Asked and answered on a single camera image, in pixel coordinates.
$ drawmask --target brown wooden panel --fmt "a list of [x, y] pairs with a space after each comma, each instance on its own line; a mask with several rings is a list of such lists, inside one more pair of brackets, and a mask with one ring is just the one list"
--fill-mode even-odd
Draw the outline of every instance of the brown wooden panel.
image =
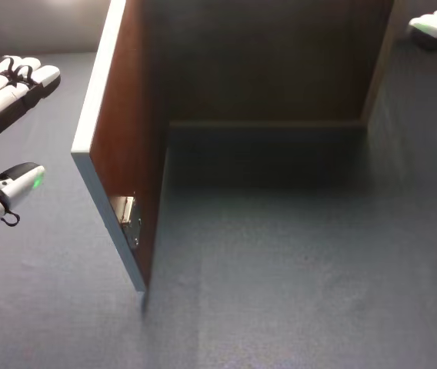
[[133, 254], [148, 285], [165, 157], [165, 126], [149, 108], [145, 29], [142, 0], [127, 0], [90, 157], [109, 198], [137, 198], [142, 230]]
[[358, 119], [391, 3], [153, 0], [170, 120]]

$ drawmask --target open cabinet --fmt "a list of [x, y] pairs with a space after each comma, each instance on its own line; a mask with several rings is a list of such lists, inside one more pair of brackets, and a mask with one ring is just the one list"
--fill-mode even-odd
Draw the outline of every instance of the open cabinet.
[[111, 1], [72, 156], [137, 290], [167, 128], [363, 126], [398, 13], [399, 0]]

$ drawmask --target hinge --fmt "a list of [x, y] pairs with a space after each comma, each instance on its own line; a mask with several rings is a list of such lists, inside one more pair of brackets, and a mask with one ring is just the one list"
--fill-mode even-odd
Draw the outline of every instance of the hinge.
[[111, 204], [129, 247], [135, 250], [138, 247], [140, 229], [142, 228], [140, 207], [136, 199], [133, 196], [121, 196], [113, 198]]

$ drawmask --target green light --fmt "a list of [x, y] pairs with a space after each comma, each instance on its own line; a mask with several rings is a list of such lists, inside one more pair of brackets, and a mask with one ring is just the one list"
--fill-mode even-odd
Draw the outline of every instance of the green light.
[[35, 179], [35, 182], [32, 185], [32, 189], [39, 187], [41, 185], [41, 183], [42, 183], [42, 175], [40, 175], [39, 177], [37, 177]]

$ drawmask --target open door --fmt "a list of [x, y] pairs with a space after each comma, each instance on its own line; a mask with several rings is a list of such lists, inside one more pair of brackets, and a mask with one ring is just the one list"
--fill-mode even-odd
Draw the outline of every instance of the open door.
[[148, 287], [165, 157], [152, 117], [142, 0], [112, 0], [72, 157], [138, 291]]

